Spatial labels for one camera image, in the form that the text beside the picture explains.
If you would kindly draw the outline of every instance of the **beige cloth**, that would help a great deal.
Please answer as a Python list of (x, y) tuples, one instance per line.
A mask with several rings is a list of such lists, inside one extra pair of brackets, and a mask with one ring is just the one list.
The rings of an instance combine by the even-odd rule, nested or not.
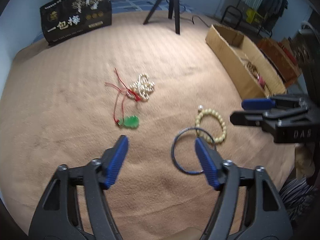
[[(0, 187), (25, 232), (57, 166), (85, 165), (121, 134), (129, 137), (130, 147), (106, 197), (123, 238), (159, 239), (187, 227), (203, 230), (218, 193), (204, 175), (182, 174), (170, 158), (174, 136), (194, 125), (198, 105), (216, 109), (227, 123), (226, 141), (218, 146), (223, 158), (246, 168), (265, 166), (278, 188), (291, 172), (293, 145), (275, 145), (261, 129), (229, 122), (241, 99), (204, 40), (208, 28), (196, 19), (195, 25), (181, 20), (181, 35), (176, 35), (166, 12), (156, 12), (150, 24), (142, 25), (146, 14), (115, 14), (112, 26), (52, 48), (41, 40), (17, 54), (0, 101)], [(148, 102), (125, 101), (125, 115), (140, 118), (136, 130), (120, 129), (113, 121), (117, 91), (104, 82), (120, 85), (115, 67), (126, 84), (141, 72), (156, 84)], [(202, 127), (214, 136), (221, 133), (210, 117)], [(200, 168), (194, 139), (190, 132), (176, 147), (177, 159), (191, 170)], [(240, 196), (233, 231), (241, 220)], [(90, 231), (83, 195), (80, 202)]]

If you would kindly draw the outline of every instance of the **black package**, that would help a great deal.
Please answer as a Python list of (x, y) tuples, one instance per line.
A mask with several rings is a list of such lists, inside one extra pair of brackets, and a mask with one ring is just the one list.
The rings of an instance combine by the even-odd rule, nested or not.
[(111, 0), (53, 0), (40, 8), (49, 45), (111, 25)]

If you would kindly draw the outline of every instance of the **red cord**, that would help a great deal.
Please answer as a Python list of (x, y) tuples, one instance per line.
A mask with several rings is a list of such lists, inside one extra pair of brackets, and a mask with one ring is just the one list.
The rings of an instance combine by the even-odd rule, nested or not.
[(120, 82), (124, 85), (124, 87), (125, 87), (126, 89), (120, 89), (120, 88), (118, 88), (116, 85), (111, 84), (111, 83), (109, 83), (109, 82), (105, 82), (104, 85), (105, 85), (105, 86), (113, 87), (113, 88), (115, 88), (115, 89), (118, 90), (118, 94), (117, 94), (117, 96), (116, 96), (115, 106), (114, 106), (114, 108), (113, 108), (113, 120), (115, 121), (115, 123), (116, 123), (117, 125), (119, 125), (119, 120), (116, 119), (116, 107), (117, 107), (117, 103), (118, 103), (118, 99), (119, 99), (120, 94), (125, 93), (125, 94), (124, 94), (124, 97), (123, 97), (123, 99), (122, 99), (122, 102), (121, 102), (122, 120), (124, 120), (124, 100), (126, 99), (126, 93), (128, 92), (129, 94), (134, 95), (134, 100), (135, 100), (136, 102), (140, 101), (141, 98), (139, 97), (139, 95), (138, 95), (136, 92), (134, 92), (134, 91), (132, 91), (131, 89), (128, 89), (128, 88), (127, 88), (127, 86), (126, 86), (126, 85), (122, 82), (122, 80), (120, 79), (119, 74), (118, 74), (118, 71), (117, 71), (116, 68), (115, 68), (115, 70), (116, 70), (116, 74), (117, 74), (118, 79), (119, 79)]

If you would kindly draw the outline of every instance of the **green jade pendant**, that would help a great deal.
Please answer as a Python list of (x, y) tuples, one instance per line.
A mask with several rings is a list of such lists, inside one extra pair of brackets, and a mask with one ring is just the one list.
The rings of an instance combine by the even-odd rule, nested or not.
[(134, 129), (139, 126), (139, 118), (136, 115), (126, 116), (124, 119), (119, 120), (118, 125)]

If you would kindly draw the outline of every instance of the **tripod leg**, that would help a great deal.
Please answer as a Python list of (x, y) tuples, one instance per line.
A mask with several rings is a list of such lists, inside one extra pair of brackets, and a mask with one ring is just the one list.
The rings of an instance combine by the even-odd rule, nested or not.
[(168, 19), (172, 19), (172, 14), (173, 14), (173, 0), (169, 0), (169, 14), (168, 14)]
[(162, 0), (157, 0), (155, 5), (152, 7), (152, 9), (150, 10), (148, 16), (146, 17), (145, 21), (143, 24), (147, 24), (149, 19), (151, 18), (151, 16), (153, 15), (153, 13), (155, 12), (155, 10), (157, 9), (157, 7), (159, 6), (159, 4), (161, 3)]
[(180, 34), (180, 2), (179, 0), (173, 0), (174, 5), (174, 21), (176, 25), (176, 33)]

